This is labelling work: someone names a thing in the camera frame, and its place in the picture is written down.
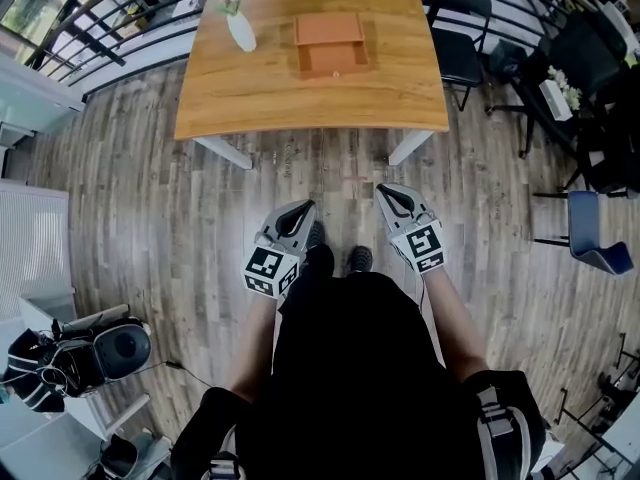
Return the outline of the black office chair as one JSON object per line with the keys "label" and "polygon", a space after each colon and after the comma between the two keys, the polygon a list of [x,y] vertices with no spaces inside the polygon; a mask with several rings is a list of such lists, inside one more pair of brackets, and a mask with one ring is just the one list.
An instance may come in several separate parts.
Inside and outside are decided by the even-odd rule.
{"label": "black office chair", "polygon": [[[531,150],[535,125],[565,153],[575,157],[574,139],[585,125],[596,122],[590,98],[623,73],[625,54],[624,39],[604,14],[573,12],[556,36],[542,38],[529,56],[506,68],[504,78],[521,103],[494,104],[485,112],[506,111],[526,116],[526,144],[519,151],[520,158]],[[550,67],[561,70],[570,86],[582,92],[578,108],[570,112],[566,121],[554,119],[540,89],[540,84],[549,77]]]}

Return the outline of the person's right shoe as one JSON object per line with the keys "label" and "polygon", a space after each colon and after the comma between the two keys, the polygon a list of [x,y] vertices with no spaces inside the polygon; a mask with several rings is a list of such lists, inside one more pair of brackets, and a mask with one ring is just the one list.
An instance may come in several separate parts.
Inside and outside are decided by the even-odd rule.
{"label": "person's right shoe", "polygon": [[370,272],[372,265],[373,255],[371,250],[365,246],[355,246],[349,256],[349,272]]}

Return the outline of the white ceramic vase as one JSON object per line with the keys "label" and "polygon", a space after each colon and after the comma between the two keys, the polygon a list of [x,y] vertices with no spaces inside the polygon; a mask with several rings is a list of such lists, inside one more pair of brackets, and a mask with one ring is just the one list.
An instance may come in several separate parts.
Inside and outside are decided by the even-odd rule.
{"label": "white ceramic vase", "polygon": [[257,42],[253,28],[247,18],[241,13],[226,16],[229,32],[236,44],[244,52],[253,52]]}

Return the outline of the person's left forearm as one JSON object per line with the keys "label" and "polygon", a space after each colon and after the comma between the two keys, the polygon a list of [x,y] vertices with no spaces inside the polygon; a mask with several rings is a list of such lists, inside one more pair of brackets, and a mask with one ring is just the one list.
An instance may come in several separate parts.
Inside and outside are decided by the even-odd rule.
{"label": "person's left forearm", "polygon": [[277,301],[256,294],[234,352],[225,387],[253,403],[268,383],[273,361]]}

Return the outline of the person's right forearm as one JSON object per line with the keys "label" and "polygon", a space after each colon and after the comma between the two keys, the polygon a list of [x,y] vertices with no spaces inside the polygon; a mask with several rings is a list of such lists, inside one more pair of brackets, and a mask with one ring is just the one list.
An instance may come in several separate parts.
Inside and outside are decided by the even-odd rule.
{"label": "person's right forearm", "polygon": [[446,368],[459,382],[488,370],[485,341],[446,270],[434,268],[422,279]]}

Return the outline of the black folding chair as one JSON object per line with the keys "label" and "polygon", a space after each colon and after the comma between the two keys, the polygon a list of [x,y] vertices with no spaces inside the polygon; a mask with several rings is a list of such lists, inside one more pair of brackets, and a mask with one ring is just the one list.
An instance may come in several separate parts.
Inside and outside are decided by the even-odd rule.
{"label": "black folding chair", "polygon": [[[462,102],[454,97],[459,111],[463,111],[469,93],[483,83],[479,54],[481,53],[492,15],[491,0],[422,0],[428,6],[427,22],[436,51],[441,79],[449,86],[465,89]],[[465,33],[434,26],[440,10],[475,14],[484,20],[480,35],[472,40]]]}

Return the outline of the white perforated panel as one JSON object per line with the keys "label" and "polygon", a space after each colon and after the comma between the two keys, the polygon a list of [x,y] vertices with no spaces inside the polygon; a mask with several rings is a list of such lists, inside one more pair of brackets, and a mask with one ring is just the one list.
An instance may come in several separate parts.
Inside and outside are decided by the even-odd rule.
{"label": "white perforated panel", "polygon": [[23,296],[71,291],[69,194],[0,179],[0,322]]}

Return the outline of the white table leg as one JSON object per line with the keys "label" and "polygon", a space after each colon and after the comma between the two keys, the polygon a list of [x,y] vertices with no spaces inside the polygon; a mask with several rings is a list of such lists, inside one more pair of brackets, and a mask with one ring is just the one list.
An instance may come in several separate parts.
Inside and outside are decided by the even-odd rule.
{"label": "white table leg", "polygon": [[247,155],[230,145],[227,140],[222,139],[220,136],[197,137],[193,138],[193,141],[244,170],[253,168],[253,162]]}
{"label": "white table leg", "polygon": [[432,134],[432,130],[413,129],[408,131],[389,155],[389,165],[397,166],[401,164],[411,153],[429,139]]}

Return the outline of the white low cabinet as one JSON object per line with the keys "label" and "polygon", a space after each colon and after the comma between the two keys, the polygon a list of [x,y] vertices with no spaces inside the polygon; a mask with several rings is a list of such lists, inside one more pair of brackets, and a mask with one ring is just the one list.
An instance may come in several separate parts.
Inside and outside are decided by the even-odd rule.
{"label": "white low cabinet", "polygon": [[49,132],[85,109],[82,95],[0,52],[0,123]]}

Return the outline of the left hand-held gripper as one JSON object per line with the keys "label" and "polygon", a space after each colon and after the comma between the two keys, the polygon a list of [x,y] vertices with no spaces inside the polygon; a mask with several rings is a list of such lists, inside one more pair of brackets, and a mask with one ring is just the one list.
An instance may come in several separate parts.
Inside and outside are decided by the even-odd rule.
{"label": "left hand-held gripper", "polygon": [[[316,218],[311,199],[287,203],[272,211],[257,234],[253,248],[243,259],[243,283],[247,290],[272,298],[285,297],[298,279],[305,260],[307,236]],[[291,239],[291,244],[277,240]]]}

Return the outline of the person's black clothing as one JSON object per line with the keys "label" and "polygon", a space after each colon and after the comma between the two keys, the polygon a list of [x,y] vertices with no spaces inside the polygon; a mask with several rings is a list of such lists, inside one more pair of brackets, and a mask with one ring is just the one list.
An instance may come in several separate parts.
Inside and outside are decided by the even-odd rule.
{"label": "person's black clothing", "polygon": [[277,303],[259,397],[209,389],[170,461],[173,480],[528,480],[544,442],[523,372],[459,382],[434,321],[384,274],[336,277],[322,244]]}

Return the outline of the white rectangular planter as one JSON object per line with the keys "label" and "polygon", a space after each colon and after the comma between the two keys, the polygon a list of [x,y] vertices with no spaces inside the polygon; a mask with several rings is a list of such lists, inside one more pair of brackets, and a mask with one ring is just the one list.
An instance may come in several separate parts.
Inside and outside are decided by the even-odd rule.
{"label": "white rectangular planter", "polygon": [[573,117],[572,110],[555,80],[542,81],[539,89],[555,121],[564,122]]}

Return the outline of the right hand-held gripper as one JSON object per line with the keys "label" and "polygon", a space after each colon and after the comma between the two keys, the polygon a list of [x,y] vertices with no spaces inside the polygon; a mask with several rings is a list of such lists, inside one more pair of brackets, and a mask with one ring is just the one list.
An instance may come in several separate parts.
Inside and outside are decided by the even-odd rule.
{"label": "right hand-held gripper", "polygon": [[429,214],[424,197],[396,183],[379,183],[375,195],[396,252],[416,274],[445,264],[441,222]]}

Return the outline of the cream flower bunch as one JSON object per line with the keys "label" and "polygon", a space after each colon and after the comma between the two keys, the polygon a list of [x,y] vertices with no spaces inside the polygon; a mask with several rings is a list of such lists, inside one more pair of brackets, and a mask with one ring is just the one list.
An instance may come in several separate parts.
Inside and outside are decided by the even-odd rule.
{"label": "cream flower bunch", "polygon": [[548,78],[559,88],[569,109],[574,112],[578,111],[581,104],[582,91],[570,85],[566,74],[561,69],[550,65],[547,69],[547,74]]}

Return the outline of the blue chair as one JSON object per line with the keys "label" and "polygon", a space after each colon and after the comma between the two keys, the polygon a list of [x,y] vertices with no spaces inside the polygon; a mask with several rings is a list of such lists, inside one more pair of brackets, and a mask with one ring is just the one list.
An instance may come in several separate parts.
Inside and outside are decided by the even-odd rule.
{"label": "blue chair", "polygon": [[533,196],[564,200],[568,210],[568,234],[560,240],[536,238],[535,243],[568,248],[575,260],[611,275],[623,275],[634,269],[624,242],[610,247],[600,244],[600,211],[596,192],[534,193]]}

